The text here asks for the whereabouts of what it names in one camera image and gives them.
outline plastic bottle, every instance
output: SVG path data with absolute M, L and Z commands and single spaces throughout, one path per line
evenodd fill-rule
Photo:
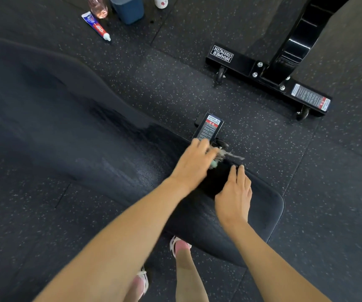
M 157 8 L 163 9 L 166 8 L 168 5 L 168 0 L 154 0 L 154 4 Z
M 103 0 L 87 0 L 90 10 L 99 19 L 103 19 L 108 15 L 107 5 Z

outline gym floor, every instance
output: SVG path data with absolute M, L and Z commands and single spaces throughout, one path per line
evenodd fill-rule
M 125 101 L 190 138 L 194 119 L 225 120 L 220 137 L 285 199 L 269 244 L 332 301 L 362 301 L 362 0 L 330 20 L 294 77 L 333 97 L 323 118 L 227 76 L 213 88 L 214 41 L 269 61 L 306 0 L 144 0 L 145 17 L 110 13 L 104 42 L 80 17 L 85 0 L 0 0 L 0 37 L 71 55 Z M 75 183 L 0 156 L 0 301 L 31 301 L 123 208 Z M 175 261 L 159 239 L 142 301 L 174 301 Z M 210 301 L 261 301 L 247 269 L 197 249 Z

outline leg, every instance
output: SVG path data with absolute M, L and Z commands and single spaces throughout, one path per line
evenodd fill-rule
M 136 276 L 131 283 L 128 293 L 125 296 L 124 302 L 138 302 L 139 298 L 143 294 L 143 289 L 143 280 L 139 278 L 139 276 Z
M 176 302 L 209 302 L 204 284 L 196 270 L 189 246 L 180 240 L 175 243 L 177 261 Z

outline person's left hand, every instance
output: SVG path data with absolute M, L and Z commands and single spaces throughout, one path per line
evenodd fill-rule
M 202 141 L 193 139 L 169 178 L 174 179 L 178 184 L 183 184 L 188 188 L 189 192 L 196 189 L 206 177 L 210 163 L 219 152 L 217 147 L 206 152 L 209 147 L 208 139 Z

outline person's right arm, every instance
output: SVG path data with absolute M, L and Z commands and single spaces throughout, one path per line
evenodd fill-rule
M 216 195 L 216 214 L 241 253 L 265 302 L 331 302 L 268 246 L 247 223 L 251 181 L 244 166 L 235 166 L 222 192 Z

